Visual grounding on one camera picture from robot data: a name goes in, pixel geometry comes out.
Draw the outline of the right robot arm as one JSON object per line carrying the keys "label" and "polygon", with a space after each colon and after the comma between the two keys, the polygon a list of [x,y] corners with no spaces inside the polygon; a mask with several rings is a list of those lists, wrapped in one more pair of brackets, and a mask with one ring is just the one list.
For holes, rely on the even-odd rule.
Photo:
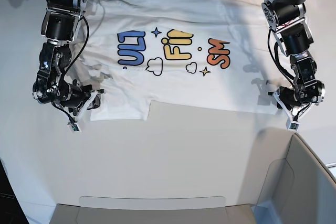
{"label": "right robot arm", "polygon": [[46,42],[39,54],[39,69],[33,84],[33,98],[40,104],[51,104],[65,114],[68,127],[80,132],[79,123],[87,110],[100,106],[103,89],[83,86],[78,80],[71,83],[65,76],[74,65],[69,45],[75,41],[80,22],[86,22],[87,0],[46,0],[46,14],[41,25],[41,35]]}

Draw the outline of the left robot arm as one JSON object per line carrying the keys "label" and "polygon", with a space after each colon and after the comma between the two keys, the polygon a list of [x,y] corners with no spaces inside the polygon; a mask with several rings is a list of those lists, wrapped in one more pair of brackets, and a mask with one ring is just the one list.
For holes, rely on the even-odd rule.
{"label": "left robot arm", "polygon": [[290,86],[279,86],[269,95],[288,119],[286,128],[297,131],[300,119],[325,96],[324,84],[316,79],[317,64],[309,52],[314,42],[305,17],[306,0],[264,0],[262,10],[269,25],[269,36],[274,36],[270,56]]}

